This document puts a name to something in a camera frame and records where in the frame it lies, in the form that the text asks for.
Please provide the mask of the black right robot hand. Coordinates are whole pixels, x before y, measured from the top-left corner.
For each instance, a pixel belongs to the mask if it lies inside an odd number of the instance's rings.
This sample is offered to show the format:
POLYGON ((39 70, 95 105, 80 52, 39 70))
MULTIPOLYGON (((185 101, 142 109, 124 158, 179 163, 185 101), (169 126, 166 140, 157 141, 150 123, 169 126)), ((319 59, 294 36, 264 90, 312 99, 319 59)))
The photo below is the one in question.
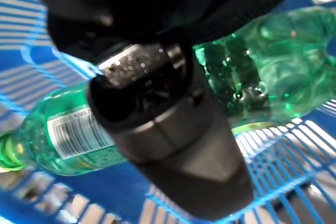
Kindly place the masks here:
POLYGON ((96 65, 89 106, 117 147, 189 214, 218 220, 253 200, 228 116, 193 46, 283 0, 41 0, 61 52, 96 65))

